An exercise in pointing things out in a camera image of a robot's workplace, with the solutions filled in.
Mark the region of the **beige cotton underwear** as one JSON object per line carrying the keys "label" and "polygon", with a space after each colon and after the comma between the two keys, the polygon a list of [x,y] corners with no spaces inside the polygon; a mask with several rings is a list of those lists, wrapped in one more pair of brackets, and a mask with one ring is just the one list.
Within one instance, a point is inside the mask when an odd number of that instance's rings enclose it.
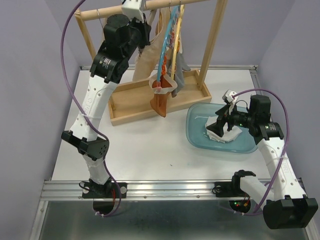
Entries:
{"label": "beige cotton underwear", "polygon": [[142,53],[135,58],[135,69],[132,77],[133,82],[147,79],[155,66],[159,63],[161,49],[166,31],[166,24],[170,19],[168,7],[159,9],[159,18],[155,28],[155,37],[150,41]]}

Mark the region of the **blue plastic hanger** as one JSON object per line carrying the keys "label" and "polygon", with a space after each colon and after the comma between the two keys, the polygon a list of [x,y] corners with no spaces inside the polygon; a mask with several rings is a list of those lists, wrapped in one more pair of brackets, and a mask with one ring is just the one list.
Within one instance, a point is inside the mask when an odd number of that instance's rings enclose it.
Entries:
{"label": "blue plastic hanger", "polygon": [[180,6],[175,6],[173,10],[170,12],[170,18],[168,23],[165,25],[166,29],[164,32],[164,39],[163,39],[163,44],[160,52],[160,57],[159,57],[159,62],[158,62],[158,68],[157,68],[157,78],[156,78],[156,87],[160,88],[161,87],[161,76],[164,75],[162,73],[162,66],[165,66],[165,54],[167,51],[167,48],[170,46],[170,36],[171,32],[174,28],[174,24],[177,22],[178,17],[181,12],[181,7]]}

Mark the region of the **orange and cream underwear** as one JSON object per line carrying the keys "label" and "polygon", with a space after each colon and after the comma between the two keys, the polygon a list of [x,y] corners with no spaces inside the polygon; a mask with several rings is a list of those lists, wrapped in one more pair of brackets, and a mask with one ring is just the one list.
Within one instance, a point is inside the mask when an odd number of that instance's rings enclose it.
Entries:
{"label": "orange and cream underwear", "polygon": [[151,108],[161,117],[167,115],[167,101],[169,95],[177,88],[177,83],[168,74],[160,77],[161,87],[156,87],[157,74],[149,78],[149,87],[153,91],[153,98],[150,100]]}

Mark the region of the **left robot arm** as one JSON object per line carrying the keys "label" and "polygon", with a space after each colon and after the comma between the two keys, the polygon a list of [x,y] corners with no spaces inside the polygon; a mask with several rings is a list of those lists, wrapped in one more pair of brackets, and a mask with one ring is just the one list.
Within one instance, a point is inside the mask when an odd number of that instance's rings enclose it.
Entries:
{"label": "left robot arm", "polygon": [[80,187],[86,197],[105,198],[111,194],[112,179],[104,161],[110,141],[97,130],[133,53],[150,45],[151,29],[145,16],[129,19],[124,14],[114,14],[107,19],[104,41],[93,59],[82,107],[70,130],[61,135],[85,159],[90,177]]}

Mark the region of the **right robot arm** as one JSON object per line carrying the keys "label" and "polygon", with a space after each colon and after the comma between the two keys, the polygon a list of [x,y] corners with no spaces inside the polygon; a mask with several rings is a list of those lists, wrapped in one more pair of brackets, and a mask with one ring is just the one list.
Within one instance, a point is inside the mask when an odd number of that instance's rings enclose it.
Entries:
{"label": "right robot arm", "polygon": [[227,131],[234,127],[248,129],[263,156],[271,181],[264,185],[252,171],[239,170],[231,181],[215,182],[212,191],[218,198],[250,197],[257,204],[252,213],[255,215],[261,210],[266,225],[272,230],[307,227],[318,210],[318,203],[307,196],[296,178],[286,153],[288,138],[280,125],[271,120],[270,98],[252,95],[246,112],[238,111],[237,98],[232,90],[224,94],[222,99],[226,105],[216,111],[217,120],[207,126],[207,130],[222,137],[224,126]]}

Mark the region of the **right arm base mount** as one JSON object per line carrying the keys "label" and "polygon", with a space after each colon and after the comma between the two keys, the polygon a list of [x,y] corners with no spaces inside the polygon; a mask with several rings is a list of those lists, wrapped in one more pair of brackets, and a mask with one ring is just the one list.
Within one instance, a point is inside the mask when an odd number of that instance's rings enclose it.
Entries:
{"label": "right arm base mount", "polygon": [[231,181],[216,181],[212,193],[217,198],[242,197],[243,194],[236,190]]}

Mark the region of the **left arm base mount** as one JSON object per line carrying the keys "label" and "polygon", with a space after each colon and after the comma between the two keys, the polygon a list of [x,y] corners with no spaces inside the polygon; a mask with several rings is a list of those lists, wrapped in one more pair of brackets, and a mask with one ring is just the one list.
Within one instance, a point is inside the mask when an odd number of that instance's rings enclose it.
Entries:
{"label": "left arm base mount", "polygon": [[93,181],[81,181],[78,186],[82,189],[83,199],[118,199],[127,197],[127,190],[121,192],[116,184],[108,180],[105,184],[97,184]]}

